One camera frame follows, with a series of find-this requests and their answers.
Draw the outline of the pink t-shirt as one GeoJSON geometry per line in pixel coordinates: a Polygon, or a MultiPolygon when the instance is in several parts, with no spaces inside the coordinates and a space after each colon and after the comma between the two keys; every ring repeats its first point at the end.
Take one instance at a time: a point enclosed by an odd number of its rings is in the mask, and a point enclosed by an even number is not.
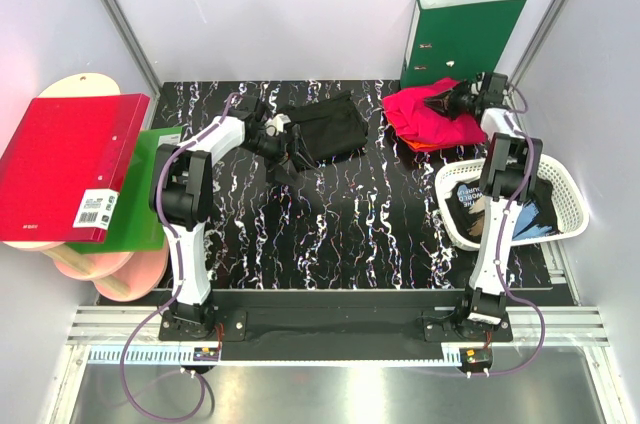
{"type": "Polygon", "coordinates": [[[452,89],[458,81],[445,77],[427,86],[404,88],[382,99],[385,112],[402,114],[413,129],[413,137],[424,143],[437,144],[440,149],[481,144],[486,134],[476,120],[462,115],[449,120],[424,104],[424,99],[452,89]]]}

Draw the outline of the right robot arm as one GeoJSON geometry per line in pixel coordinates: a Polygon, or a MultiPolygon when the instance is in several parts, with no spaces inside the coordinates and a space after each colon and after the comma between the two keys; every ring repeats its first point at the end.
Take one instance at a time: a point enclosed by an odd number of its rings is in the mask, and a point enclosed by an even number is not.
{"type": "Polygon", "coordinates": [[[506,271],[513,234],[537,183],[543,143],[516,123],[515,116],[527,109],[507,103],[512,92],[519,91],[506,75],[483,72],[425,100],[447,118],[470,115],[489,139],[479,178],[484,205],[480,248],[464,297],[446,318],[446,326],[463,340],[481,340],[506,322],[511,297],[506,271]]]}

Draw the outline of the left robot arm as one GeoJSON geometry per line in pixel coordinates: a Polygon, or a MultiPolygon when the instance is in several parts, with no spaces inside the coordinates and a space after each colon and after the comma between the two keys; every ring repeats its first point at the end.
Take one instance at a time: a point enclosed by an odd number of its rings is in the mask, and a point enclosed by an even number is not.
{"type": "Polygon", "coordinates": [[[313,167],[300,126],[285,114],[267,114],[258,98],[230,94],[220,115],[175,145],[162,144],[154,158],[149,207],[163,228],[173,274],[172,294],[159,308],[162,325],[208,338],[215,322],[204,255],[206,223],[213,215],[213,167],[236,149],[261,157],[267,177],[292,185],[313,167]]]}

